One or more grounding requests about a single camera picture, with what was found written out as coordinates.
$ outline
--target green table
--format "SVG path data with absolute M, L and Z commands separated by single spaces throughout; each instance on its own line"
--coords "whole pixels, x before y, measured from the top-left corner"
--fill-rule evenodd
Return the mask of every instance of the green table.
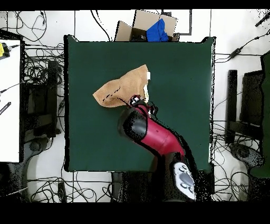
M 92 96 L 106 82 L 146 64 L 158 119 L 186 139 L 198 168 L 209 171 L 213 42 L 77 42 L 65 36 L 65 170 L 149 171 L 153 155 L 117 131 L 124 107 L 101 107 Z

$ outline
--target black cable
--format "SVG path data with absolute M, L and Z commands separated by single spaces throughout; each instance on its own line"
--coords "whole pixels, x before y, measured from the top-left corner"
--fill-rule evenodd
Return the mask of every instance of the black cable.
M 216 138 L 217 138 L 217 136 L 221 137 L 221 139 L 222 139 L 223 136 L 225 136 L 225 134 L 216 134 L 216 133 L 214 133 L 214 135 L 216 135 Z M 242 142 L 242 141 L 247 141 L 245 136 L 243 136 L 243 135 L 238 135 L 238 136 L 239 136 L 239 138 L 238 138 L 235 142 L 239 143 L 239 142 Z M 226 144 L 226 145 L 221 145 L 221 143 L 219 143 L 218 141 L 217 141 L 217 144 L 219 144 L 220 147 L 217 147 L 216 143 L 214 143 L 214 153 L 215 153 L 217 150 L 219 150 L 219 148 L 221 148 L 221 147 L 222 147 L 222 148 L 225 148 L 225 149 L 228 147 L 228 144 Z M 222 164 L 219 164 L 217 161 L 215 161 L 215 159 L 213 159 L 213 162 L 216 162 L 216 163 L 218 164 L 218 166 L 220 166 L 220 167 L 222 168 Z M 243 173 L 243 174 L 245 174 L 246 176 L 248 176 L 248 174 L 246 174 L 246 173 L 244 173 L 244 172 L 242 172 L 242 171 L 238 171 L 238 172 L 235 172 L 235 173 L 231 176 L 231 178 L 229 179 L 228 176 L 227 176 L 227 174 L 226 174 L 226 171 L 225 171 L 224 169 L 223 169 L 223 171 L 224 171 L 224 174 L 225 174 L 225 178 L 216 180 L 216 181 L 215 181 L 215 186 L 225 186 L 225 188 L 216 190 L 215 193 L 213 194 L 213 200 L 215 200 L 215 201 L 224 201 L 218 194 L 230 195 L 230 198 L 228 199 L 229 201 L 232 199 L 232 196 L 234 196 L 234 197 L 236 198 L 236 200 L 239 200 L 238 197 L 237 197 L 237 195 L 239 196 L 238 193 L 240 192 L 240 190 L 243 191 L 245 194 L 248 194 L 247 189 L 246 189 L 247 185 L 243 185 L 243 184 L 237 185 L 237 184 L 233 181 L 233 176 L 234 176 L 236 173 Z M 223 185 L 217 184 L 217 182 L 219 182 L 219 181 L 223 182 L 224 184 L 223 184 Z M 225 190 L 228 190 L 228 189 L 230 189 L 230 190 L 232 191 L 232 193 L 224 192 Z
M 74 201 L 74 171 L 72 172 L 72 202 Z
M 99 24 L 99 22 L 97 21 L 97 19 L 96 19 L 95 16 L 94 16 L 92 10 L 90 10 L 90 11 L 91 11 L 91 14 L 92 14 L 92 16 L 93 16 L 95 22 L 96 22 L 96 23 L 99 25 L 99 27 L 105 32 L 105 34 L 107 35 L 109 41 L 111 41 L 109 35 L 108 35 L 107 32 L 106 32 L 106 30 Z
M 19 32 L 18 32 L 18 29 L 20 29 L 20 28 L 22 28 L 24 25 L 28 28 L 28 29 L 31 29 L 31 31 L 32 31 L 32 33 L 36 36 L 36 34 L 34 33 L 34 29 L 35 30 L 42 30 L 42 31 L 44 31 L 43 32 L 43 34 L 42 34 L 42 36 L 40 37 L 40 38 L 38 38 L 37 36 L 36 36 L 36 40 L 31 40 L 31 39 L 29 39 L 29 38 L 27 38 L 27 37 L 25 37 L 25 36 L 23 36 L 24 38 L 26 38 L 27 40 L 29 40 L 29 41 L 32 41 L 32 42 L 36 42 L 36 41 L 38 41 L 38 40 L 40 40 L 43 36 L 44 36 L 44 34 L 45 34 L 45 32 L 46 32 L 46 30 L 47 30 L 47 17 L 46 17 L 46 12 L 44 11 L 44 14 L 41 12 L 41 16 L 39 15 L 39 16 L 37 16 L 36 17 L 36 20 L 35 20 L 35 22 L 34 22 L 34 24 L 33 24 L 33 26 L 32 26 L 32 28 L 31 27 L 28 27 L 24 22 L 23 22 L 23 20 L 22 20 L 22 18 L 20 17 L 20 14 L 22 13 L 22 11 L 19 11 L 19 13 L 16 13 L 15 12 L 15 14 L 17 14 L 17 23 L 16 23 L 16 32 L 17 32 L 17 34 L 19 34 L 19 35 L 21 35 Z M 36 21 L 37 21 L 37 19 L 39 18 L 39 17 L 42 17 L 43 18 L 43 25 L 45 25 L 45 29 L 38 29 L 38 28 L 34 28 L 34 26 L 35 26 L 35 24 L 36 24 Z M 21 20 L 21 22 L 22 22 L 22 27 L 20 27 L 20 28 L 18 28 L 18 19 L 20 19 Z
M 222 61 L 222 62 L 217 62 L 217 60 L 220 60 L 220 59 L 217 59 L 217 60 L 215 60 L 215 63 L 225 63 L 225 62 L 227 62 L 227 61 L 229 61 L 229 60 L 235 58 L 237 55 L 240 54 L 241 50 L 242 50 L 247 44 L 249 44 L 251 41 L 258 40 L 258 39 L 260 39 L 260 38 L 262 38 L 262 37 L 264 37 L 264 36 L 267 36 L 267 35 L 269 35 L 269 34 L 270 34 L 270 29 L 269 29 L 265 34 L 263 34 L 263 35 L 261 35 L 261 36 L 257 36 L 257 37 L 255 37 L 255 38 L 253 38 L 252 40 L 248 41 L 247 43 L 245 43 L 245 44 L 244 44 L 243 46 L 241 46 L 240 48 L 235 49 L 235 50 L 229 55 L 229 57 L 225 58 L 225 59 L 228 59 L 228 60 Z
M 234 132 L 232 132 L 232 131 L 230 131 L 230 130 L 227 130 L 225 127 L 222 127 L 221 125 L 218 125 L 218 124 L 214 124 L 214 125 L 217 125 L 217 126 L 223 128 L 223 129 L 214 128 L 214 129 L 216 129 L 216 130 L 227 131 L 227 132 L 229 132 L 229 133 L 234 134 L 235 136 L 247 137 L 247 138 L 249 138 L 249 139 L 251 139 L 251 140 L 256 141 L 256 139 L 254 139 L 254 138 L 252 138 L 252 137 L 250 137 L 250 136 L 247 136 L 247 135 L 244 135 L 244 134 L 236 134 L 236 133 L 234 133 Z
M 121 98 L 117 98 L 117 99 L 121 100 L 121 101 L 124 102 L 129 108 L 131 108 L 131 106 L 130 106 L 127 102 L 125 102 L 123 99 L 121 99 Z
M 159 18 L 158 18 L 158 27 L 159 27 L 160 16 L 161 16 L 161 14 L 159 14 Z M 159 33 L 159 29 L 158 29 L 158 34 L 159 34 L 159 42 L 161 42 L 161 36 L 160 36 L 160 33 Z
M 6 12 L 6 30 L 8 31 L 8 11 Z
M 230 54 L 215 53 L 215 55 L 230 55 Z M 242 56 L 259 56 L 259 57 L 263 56 L 262 54 L 238 54 L 238 55 L 242 55 Z
M 78 190 L 77 188 L 75 188 L 75 187 L 73 187 L 73 186 L 71 186 L 71 185 L 69 185 L 69 184 L 67 184 L 68 182 L 73 182 L 74 183 L 74 181 L 66 181 L 66 180 L 64 180 L 63 178 L 58 178 L 58 177 L 56 177 L 56 176 L 53 176 L 53 177 L 49 177 L 49 178 L 39 178 L 39 179 L 36 179 L 36 180 L 28 180 L 28 182 L 37 182 L 37 181 L 45 181 L 45 183 L 32 195 L 32 199 L 33 199 L 33 197 L 35 197 L 35 195 L 37 195 L 38 193 L 43 193 L 44 194 L 44 188 L 46 187 L 46 186 L 50 186 L 50 190 L 49 189 L 47 189 L 47 191 L 50 191 L 50 193 L 51 193 L 51 196 L 52 197 L 54 197 L 54 196 L 56 196 L 56 195 L 59 195 L 58 193 L 55 193 L 55 192 L 53 192 L 53 189 L 51 188 L 51 184 L 52 183 L 56 183 L 56 182 L 59 182 L 59 181 L 63 181 L 65 184 L 67 184 L 69 187 L 71 187 L 72 189 L 73 189 L 73 193 L 70 193 L 70 194 L 68 194 L 67 195 L 67 197 L 68 198 L 70 198 L 70 199 L 76 199 L 76 198 L 78 198 L 79 196 L 82 196 L 84 199 L 85 199 L 85 201 L 86 202 L 88 202 L 88 200 L 87 199 L 92 199 L 93 197 L 95 197 L 96 198 L 96 202 L 98 202 L 102 197 L 104 197 L 105 195 L 107 196 L 107 197 L 110 197 L 110 198 L 113 198 L 113 196 L 112 196 L 112 194 L 110 193 L 110 191 L 108 190 L 109 189 L 109 187 L 110 187 L 110 185 L 112 184 L 112 182 L 107 182 L 107 181 L 78 181 L 77 180 L 77 175 L 76 175 L 76 181 L 77 182 L 100 182 L 100 183 L 108 183 L 109 185 L 108 185 L 108 187 L 106 188 L 106 187 L 103 187 L 102 188 L 102 191 L 103 191 L 103 193 L 105 193 L 104 195 L 102 195 L 101 197 L 99 197 L 98 199 L 97 199 L 97 194 L 96 194 L 96 192 L 94 191 L 94 190 L 92 190 L 92 189 L 90 189 L 90 188 L 81 188 L 81 186 L 79 185 L 79 187 L 80 187 L 80 189 Z M 85 191 L 92 191 L 92 193 L 93 193 L 93 196 L 92 197 L 86 197 L 85 195 L 84 195 L 84 192 Z M 75 194 L 75 193 L 78 193 L 79 195 L 77 196 L 77 197 L 70 197 L 70 195 L 72 195 L 72 194 Z
M 116 200 L 117 202 L 119 202 L 119 200 L 120 200 L 120 198 L 115 198 L 113 195 L 112 195 L 112 193 L 111 193 L 111 191 L 110 191 L 110 186 L 112 186 L 112 183 L 110 183 L 109 185 L 108 185 L 108 187 L 107 187 L 107 189 L 108 189 L 108 193 L 109 193 L 109 197 L 112 199 L 112 200 Z
M 61 126 L 62 130 L 65 132 L 65 130 L 64 130 L 63 126 L 62 126 L 62 123 L 61 123 L 61 116 L 60 116 L 60 113 L 63 111 L 64 106 L 65 106 L 64 104 L 62 104 L 63 102 L 64 102 L 64 99 L 61 101 L 61 103 L 60 103 L 60 105 L 59 105 L 57 114 L 58 114 L 58 119 L 59 119 L 59 122 L 60 122 L 60 126 Z
M 233 177 L 234 177 L 234 175 L 237 174 L 237 173 L 244 174 L 244 175 L 246 175 L 247 177 L 249 177 L 249 175 L 248 175 L 247 173 L 245 173 L 245 172 L 237 171 L 237 172 L 233 173 L 233 174 L 231 175 L 231 177 L 230 177 L 230 186 L 231 186 L 231 188 L 232 188 L 233 195 L 234 195 L 234 197 L 236 198 L 237 201 L 241 201 L 240 199 L 238 199 L 238 197 L 236 197 L 235 192 L 234 192 L 234 188 L 233 188 Z
M 53 192 L 52 192 L 51 190 L 49 190 L 49 189 L 44 189 L 44 187 L 45 187 L 45 186 L 48 186 L 48 185 L 50 185 L 50 183 L 49 183 L 49 184 L 44 183 L 40 188 L 38 188 L 37 191 L 31 195 L 30 201 L 33 202 L 34 199 L 35 199 L 35 197 L 37 196 L 37 194 L 43 193 L 43 194 L 45 195 L 46 199 L 47 199 L 47 203 L 49 203 L 50 199 L 49 199 L 49 198 L 47 197 L 47 195 L 45 194 L 45 191 L 49 191 L 49 192 L 51 193 L 51 196 L 52 196 L 51 198 L 54 197 L 54 194 L 53 194 Z
M 2 90 L 2 91 L 0 91 L 0 94 L 4 93 L 5 91 L 9 90 L 10 88 L 12 88 L 12 87 L 14 87 L 14 86 L 20 85 L 20 84 L 22 84 L 22 83 L 24 83 L 24 82 L 17 83 L 17 84 L 15 84 L 15 85 L 13 85 L 13 86 L 8 87 L 7 89 Z
M 64 156 L 64 162 L 63 162 L 62 167 L 61 167 L 61 178 L 63 178 L 63 168 L 64 168 L 64 164 L 65 164 L 65 156 Z
M 43 44 L 41 44 L 41 45 L 39 45 L 39 44 L 25 44 L 25 46 L 42 46 L 42 47 L 54 48 L 54 49 L 55 49 L 54 46 L 47 46 L 47 45 L 43 45 Z
M 32 33 L 33 33 L 35 36 L 36 36 L 36 34 L 34 33 L 34 30 L 41 30 L 41 31 L 44 31 L 43 34 L 42 34 L 42 36 L 41 36 L 40 38 L 38 38 L 38 37 L 36 36 L 36 38 L 37 38 L 36 40 L 31 40 L 31 39 L 29 39 L 29 38 L 27 38 L 27 37 L 21 35 L 21 36 L 23 36 L 24 38 L 26 38 L 27 40 L 32 41 L 32 42 L 36 42 L 36 41 L 40 40 L 40 39 L 44 36 L 44 34 L 45 34 L 46 30 L 47 30 L 47 17 L 46 17 L 46 12 L 45 12 L 45 11 L 44 11 L 44 12 L 40 11 L 41 14 L 38 15 L 38 16 L 36 17 L 36 20 L 35 20 L 35 22 L 34 22 L 34 24 L 33 24 L 32 27 L 27 26 L 27 25 L 23 22 L 22 18 L 20 17 L 20 14 L 21 14 L 23 11 L 19 11 L 18 13 L 17 13 L 16 11 L 13 11 L 13 12 L 16 14 L 16 17 L 17 17 L 17 20 L 16 20 L 16 27 L 7 27 L 7 29 L 16 29 L 17 34 L 21 35 L 21 34 L 18 32 L 19 29 L 23 28 L 23 26 L 26 26 L 28 29 L 31 29 Z M 37 21 L 37 19 L 38 19 L 39 17 L 42 17 L 42 18 L 43 18 L 43 25 L 45 25 L 45 29 L 39 29 L 39 28 L 35 28 L 35 27 L 34 27 L 35 24 L 36 24 L 36 21 Z M 18 27 L 18 20 L 19 20 L 19 19 L 20 19 L 20 21 L 22 22 L 22 26 L 21 26 L 21 27 Z
M 20 46 L 19 44 L 18 45 L 12 45 L 12 46 L 10 46 L 12 49 L 13 48 L 16 48 L 16 47 L 18 47 L 18 46 Z
M 209 37 L 211 36 L 212 9 L 210 9 Z
M 49 61 L 57 61 L 59 64 L 59 71 L 57 71 L 57 85 L 61 85 L 63 83 L 62 74 L 64 65 L 64 55 L 63 52 L 59 52 L 63 47 L 61 44 L 58 44 L 53 50 L 56 50 L 59 55 L 55 55 L 53 50 L 51 52 L 46 51 L 42 48 L 36 49 L 36 56 L 30 57 L 25 51 L 25 72 L 24 72 L 24 80 L 26 83 L 31 83 L 34 85 L 46 85 L 47 84 L 47 76 L 48 76 L 48 63 Z M 45 53 L 49 53 L 52 59 L 49 59 Z
M 53 182 L 52 180 L 46 180 L 46 179 L 51 179 L 51 178 L 59 178 L 57 176 L 51 176 L 48 178 L 38 178 L 38 179 L 28 179 L 27 182 Z M 111 181 L 80 181 L 76 180 L 76 182 L 82 182 L 82 183 L 111 183 Z
M 76 10 L 74 10 L 74 37 L 76 33 Z

